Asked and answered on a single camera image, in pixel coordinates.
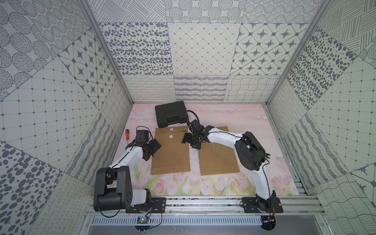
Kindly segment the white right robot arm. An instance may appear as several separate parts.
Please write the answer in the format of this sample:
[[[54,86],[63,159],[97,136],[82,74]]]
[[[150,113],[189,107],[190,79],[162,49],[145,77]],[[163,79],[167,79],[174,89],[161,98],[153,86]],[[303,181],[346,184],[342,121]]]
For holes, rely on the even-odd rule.
[[[208,125],[204,127],[199,120],[187,122],[189,133],[183,137],[182,143],[188,143],[194,149],[200,150],[202,143],[220,144],[236,151],[240,163],[252,173],[256,186],[256,197],[260,202],[272,203],[276,198],[271,189],[264,166],[270,155],[266,153],[253,133],[236,134],[220,130]]]

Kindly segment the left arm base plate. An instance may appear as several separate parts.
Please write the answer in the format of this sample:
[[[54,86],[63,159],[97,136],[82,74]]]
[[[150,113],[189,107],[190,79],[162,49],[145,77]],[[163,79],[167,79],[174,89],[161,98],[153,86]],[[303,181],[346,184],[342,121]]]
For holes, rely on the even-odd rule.
[[[131,206],[126,213],[164,213],[166,206],[165,197],[151,197],[145,203]]]

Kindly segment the aluminium mounting rail frame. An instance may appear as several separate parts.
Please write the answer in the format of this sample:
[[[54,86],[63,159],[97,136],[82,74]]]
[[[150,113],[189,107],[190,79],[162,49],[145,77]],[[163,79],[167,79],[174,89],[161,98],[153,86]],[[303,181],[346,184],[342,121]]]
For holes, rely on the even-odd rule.
[[[275,215],[324,215],[324,209],[316,196],[308,196],[303,184],[299,180],[294,181],[299,192],[298,196],[279,196],[280,199],[274,206]],[[153,198],[154,212],[157,215],[163,212],[165,215],[183,214],[252,214],[267,216],[269,213],[259,209],[251,209],[247,203],[242,203],[241,196],[167,196],[165,198]]]

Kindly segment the brown kraft file bag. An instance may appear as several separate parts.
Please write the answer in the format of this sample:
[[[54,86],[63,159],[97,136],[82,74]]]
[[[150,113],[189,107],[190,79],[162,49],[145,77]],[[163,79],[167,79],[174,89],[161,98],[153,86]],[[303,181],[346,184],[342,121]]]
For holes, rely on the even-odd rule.
[[[181,143],[188,132],[185,126],[155,129],[155,139],[161,148],[154,154],[151,175],[189,172],[189,145]]]
[[[240,172],[235,151],[231,147],[202,143],[198,154],[202,176]]]

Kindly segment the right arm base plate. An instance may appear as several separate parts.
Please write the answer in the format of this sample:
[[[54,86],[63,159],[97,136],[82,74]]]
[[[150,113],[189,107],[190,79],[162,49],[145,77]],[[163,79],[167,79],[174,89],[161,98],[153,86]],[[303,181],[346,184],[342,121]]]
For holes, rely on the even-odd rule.
[[[259,197],[243,197],[240,206],[245,213],[283,213],[281,201],[278,197],[265,200]]]

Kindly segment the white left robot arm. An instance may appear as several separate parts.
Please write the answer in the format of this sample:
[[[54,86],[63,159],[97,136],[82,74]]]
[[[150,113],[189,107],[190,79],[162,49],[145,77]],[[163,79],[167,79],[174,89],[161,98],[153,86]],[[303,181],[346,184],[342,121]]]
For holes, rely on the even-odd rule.
[[[136,131],[136,138],[115,163],[96,173],[93,207],[96,212],[135,208],[141,212],[152,209],[149,189],[132,188],[130,171],[140,161],[148,161],[161,148],[148,128]]]

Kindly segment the black plastic tool case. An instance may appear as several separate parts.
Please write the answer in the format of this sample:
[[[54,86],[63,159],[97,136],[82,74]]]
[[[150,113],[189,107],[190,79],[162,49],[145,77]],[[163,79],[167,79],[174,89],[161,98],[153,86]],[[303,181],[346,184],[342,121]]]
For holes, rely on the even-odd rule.
[[[156,120],[159,128],[178,123],[187,123],[187,110],[183,101],[155,106]]]

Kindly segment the orange handled screwdriver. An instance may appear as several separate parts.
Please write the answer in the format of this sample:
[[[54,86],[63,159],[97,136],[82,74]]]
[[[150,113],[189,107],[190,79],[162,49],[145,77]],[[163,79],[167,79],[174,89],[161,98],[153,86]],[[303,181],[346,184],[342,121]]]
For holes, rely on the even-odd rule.
[[[129,139],[130,139],[130,137],[129,137],[130,136],[130,132],[129,132],[128,129],[125,130],[125,136],[126,136],[126,140],[129,141]]]

